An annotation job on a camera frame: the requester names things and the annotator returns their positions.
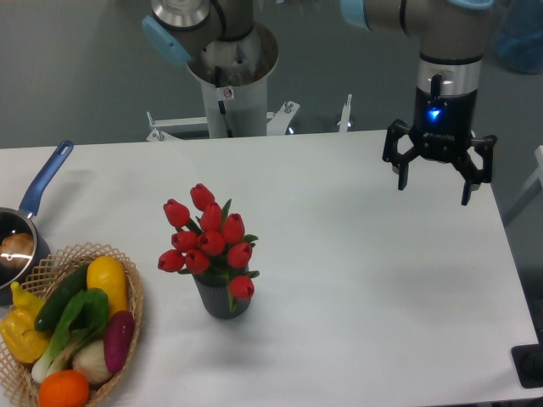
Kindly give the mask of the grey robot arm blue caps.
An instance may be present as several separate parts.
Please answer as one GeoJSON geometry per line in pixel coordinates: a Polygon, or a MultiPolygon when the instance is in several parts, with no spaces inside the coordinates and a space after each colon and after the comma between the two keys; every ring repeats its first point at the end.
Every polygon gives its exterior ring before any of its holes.
{"type": "MultiPolygon", "coordinates": [[[[420,39],[413,122],[394,121],[383,160],[404,188],[417,157],[451,164],[464,180],[462,201],[492,178],[493,136],[472,133],[489,1],[343,1],[341,14],[369,31],[420,39]]],[[[250,1],[154,1],[142,22],[155,51],[199,80],[213,138],[267,132],[267,79],[277,64],[274,35],[250,1]]]]}

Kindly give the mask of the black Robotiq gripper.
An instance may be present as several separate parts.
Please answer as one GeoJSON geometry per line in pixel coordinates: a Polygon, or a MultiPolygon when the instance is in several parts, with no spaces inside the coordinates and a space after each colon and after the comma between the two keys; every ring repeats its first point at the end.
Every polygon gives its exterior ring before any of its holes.
{"type": "Polygon", "coordinates": [[[491,183],[494,147],[497,136],[472,137],[472,122],[478,91],[460,95],[433,98],[417,88],[411,127],[403,120],[388,126],[383,147],[383,161],[390,163],[398,175],[398,189],[403,191],[408,182],[409,164],[421,156],[428,160],[452,164],[461,174],[464,184],[461,205],[467,206],[472,191],[482,183],[491,183]],[[408,136],[412,146],[400,153],[398,144],[408,136]],[[468,150],[480,158],[478,167],[468,150]]]}

